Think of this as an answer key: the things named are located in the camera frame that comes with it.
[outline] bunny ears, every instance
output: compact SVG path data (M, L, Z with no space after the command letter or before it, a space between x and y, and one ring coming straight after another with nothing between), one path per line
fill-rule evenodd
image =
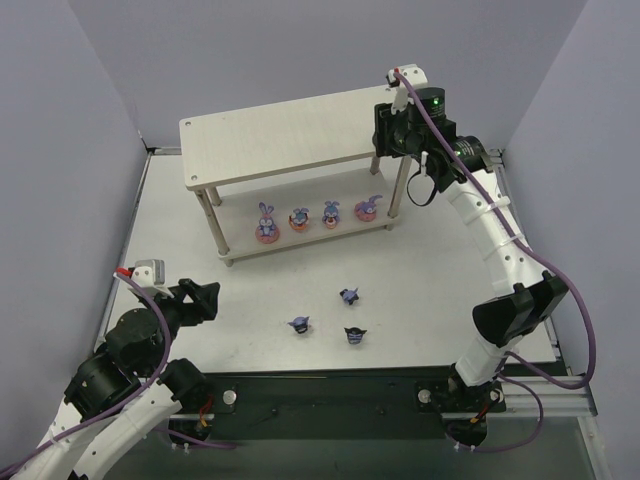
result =
M267 206L265 205L265 203L264 203L264 202L260 202L260 203L258 204L258 206L260 207L260 211L261 211L262 213L264 213L265 215L270 214L270 213L271 213L271 212L273 212L273 210L274 210L274 208L273 208L273 206L272 206L272 205L269 205L269 206L267 207Z

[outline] cable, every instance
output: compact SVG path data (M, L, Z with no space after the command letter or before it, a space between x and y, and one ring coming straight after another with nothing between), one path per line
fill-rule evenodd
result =
M209 398L207 400L207 403L205 403L203 405L203 407L200 409L200 423L202 424L203 427L208 427L209 424L207 423L207 421L204 419L204 416L209 413L209 410L211 410L211 407L213 406L213 395L209 395Z
M122 275L121 273L114 273L113 276L116 277L119 280L122 280L123 282L128 284L131 288L133 288L136 291L136 293L138 295L140 295L140 297L142 297L142 299L147 303L147 305L149 305L149 307L151 308L153 313L155 313L156 317L158 317L158 322L160 323L160 328L162 329L162 335L163 335L163 337L165 339L165 342L164 342L164 354L162 355L162 360L160 361L160 365L158 365L158 368L156 368L156 370L153 372L151 377L149 377L149 379L139 389L137 389L135 392L133 392L127 398L125 398L124 400L122 400L118 404L114 405L110 409L102 412L101 414L96 415L95 417L91 418L90 420L87 420L86 422L80 423L80 424L76 425L75 427L71 427L70 429L60 433L59 435L56 435L52 440L46 441L45 443L40 445L38 448L36 448L32 453L27 455L22 460L20 460L20 461L18 461L16 463L14 463L12 465L9 465L8 467L4 468L0 472L0 480L5 480L5 479L8 479L8 478L11 478L11 476L14 475L15 473L17 473L18 470L20 470L20 468L22 468L22 466L25 463L27 463L29 460L31 460L36 455L39 455L40 453L44 452L47 448L49 448L55 442L59 442L60 440L68 437L69 435L73 435L74 433L79 432L80 430L83 430L83 429L85 429L85 428L87 428L87 427L99 422L100 420L103 420L103 419L105 419L107 417L110 417L111 415L113 415L113 414L117 413L118 411L120 411L125 405L127 405L134 398L139 396L147 388L149 388L151 385L153 385L153 383L158 379L158 377L160 377L160 373L162 373L162 370L164 370L164 367L167 365L167 362L169 360L169 352L171 351L171 332L169 331L169 325L167 324L167 320L164 318L164 315L162 314L162 311L160 311L160 308L158 307L156 302L154 302L154 300L147 294L147 292L145 292L137 283L135 283L129 277L127 277L125 275Z
M503 382L512 383L513 385L517 385L520 388L524 388L527 392L531 394L531 396L534 398L534 400L538 404L538 412L540 415L540 417L538 418L538 423L536 425L536 428L533 430L531 435L529 435L524 440L520 440L519 442L515 442L510 445L503 445L500 447L472 447L469 445L465 445L464 443L460 443L454 438L452 438L449 432L449 429L447 429L447 434L449 438L451 438L451 440L456 442L456 446L460 446L465 450L469 450L473 453L503 453L503 452L508 452L510 450L515 450L516 448L524 447L525 445L528 445L531 442L533 442L536 438L538 438L538 435L540 435L540 431L542 430L542 422L544 421L544 409L542 408L542 400L540 400L540 397L536 394L536 392L534 392L531 389L531 387L525 385L522 382L505 377L502 374L499 374L498 378Z
M188 435L185 435L183 433L180 432L176 432L175 430L169 430L168 428L164 428L164 427L156 427L153 429L156 432L160 432L160 433L168 433L169 435L173 435L174 437L178 437L181 438L183 440L186 440L187 442L193 444L193 445L197 445L199 447L206 447L206 448L218 448L221 450L234 450L238 445L236 445L235 443L212 443L212 442L203 442L202 440L198 440L196 438L192 438Z
M436 198L436 194L438 193L438 185L437 185L436 181L434 180L433 188L431 189L431 193L429 194L429 198L427 198L427 200L424 203L418 203L413 199L413 197L411 196L411 192L409 191L409 185L411 185L411 180L416 178L421 173L422 173L422 164L419 163L418 171L416 173L414 173L413 175L411 175L411 177L407 181L407 197L409 197L409 200L411 200L411 203L413 203L416 207L426 207L426 206L428 206L429 204L431 204L431 202L433 202L433 199Z
M424 118L424 121L427 122L429 129L431 130L433 135L438 139L438 141L440 142L442 147L445 149L447 154L451 157L451 159L458 166L458 168L460 168L460 170L464 173L464 175L469 179L469 181L473 184L473 186L478 189L478 191L480 192L480 195L482 195L482 197L487 202L487 204L492 205L494 201L491 198L491 195L489 195L489 192L487 192L484 189L484 187L480 184L478 179L469 171L469 169L464 164L464 162L460 160L460 158L458 158L458 156L453 151L451 146L447 143L445 138L442 136L442 134L438 130L438 127L436 127L431 117L429 117L429 114L427 113L424 106L422 105L422 102L420 101L420 98L415 88L413 88L409 80L407 80L403 75L399 74L398 72L395 72L393 75L395 78L400 80L404 84L404 86L407 88L409 95L413 99L415 106L418 108L418 111ZM500 220L500 223L502 224L504 229L507 231L507 234L509 235L509 237L512 237L512 238L515 237L516 233L513 231L513 228L505 218L504 214L500 211L500 209L494 208L492 212L498 217L498 220ZM535 260L536 262L538 262L539 264L547 268L551 273L553 273L558 278L560 278L567 285L567 287L569 287L569 291L571 292L571 295L573 296L573 298L575 299L578 305L578 309L580 310L580 314L582 315L582 320L584 321L584 326L587 331L587 342L589 346L589 360L587 364L587 371L585 373L585 376L582 378L582 380L580 380L577 383L565 383L555 379L551 375L548 375L542 372L542 370L535 367L531 363L527 362L526 360L516 355L515 353L507 352L507 355L510 355L511 357L515 358L516 360L521 362L525 367L527 367L529 370L536 373L537 375L540 375L545 380L549 381L550 383L553 383L554 385L557 385L561 388L565 388L567 390L578 390L580 388L583 388L586 385L588 385L588 383L591 381L596 369L596 336L593 330L593 324L591 322L591 315L589 315L589 311L587 310L587 305L585 304L584 299L582 298L582 295L580 295L578 288L574 285L571 279L567 277L567 275L565 275L559 268L557 268L551 262L547 261L540 255L535 253L533 250L527 247L521 240L516 238L514 240L514 243L520 250L522 250L530 258L532 258L533 260Z

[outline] black base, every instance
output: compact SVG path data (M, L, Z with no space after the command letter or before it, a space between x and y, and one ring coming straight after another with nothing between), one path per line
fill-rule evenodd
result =
M552 375L566 375L561 362L539 365ZM422 404L417 392L446 388L450 367L208 374L214 385L212 438L252 439L437 439L445 426L434 404ZM526 376L507 366L507 376ZM236 402L221 401L226 390ZM478 413L470 402L441 412ZM492 412L504 411L504 404ZM481 432L482 425L474 428Z

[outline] wooden table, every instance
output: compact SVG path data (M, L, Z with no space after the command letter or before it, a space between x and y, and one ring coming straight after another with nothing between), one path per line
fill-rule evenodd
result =
M391 189L379 175L380 159L372 144L374 105L393 101L389 88L373 87L289 102L184 119L180 122L184 181L202 206L227 266L257 255L331 237L380 227L391 229L398 215L411 159L400 162ZM371 157L369 168L349 174L317 176L225 197L218 187L272 175ZM381 194L378 216L362 222L355 205ZM325 201L340 202L341 222L329 230L321 224ZM280 238L265 245L255 238L259 202L273 205ZM310 210L303 233L288 226L294 208Z

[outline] table leg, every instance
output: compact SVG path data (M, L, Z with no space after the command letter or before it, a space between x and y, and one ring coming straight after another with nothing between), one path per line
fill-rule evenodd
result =
M195 194L205 215L207 216L207 222L209 222L209 228L213 234L213 239L216 241L216 245L218 246L218 253L220 253L220 255L226 255L229 253L229 245L227 245L227 241L222 234L222 229L220 228L220 224L216 218L216 212L213 210L213 206L211 205L209 195L207 195L206 190L196 190Z
M391 205L389 206L389 216L391 218L398 216L400 200L402 200L404 190L407 188L407 178L409 177L410 168L411 157L402 157L402 160L400 160L400 168L398 169L398 176L396 177L396 186L393 189L393 197L391 197Z
M211 199L211 203L214 207L219 207L222 204L222 199L220 198L216 187L207 188L207 193L209 194L209 198Z
M380 157L373 157L371 159L371 168L369 169L371 175L375 175L380 171Z

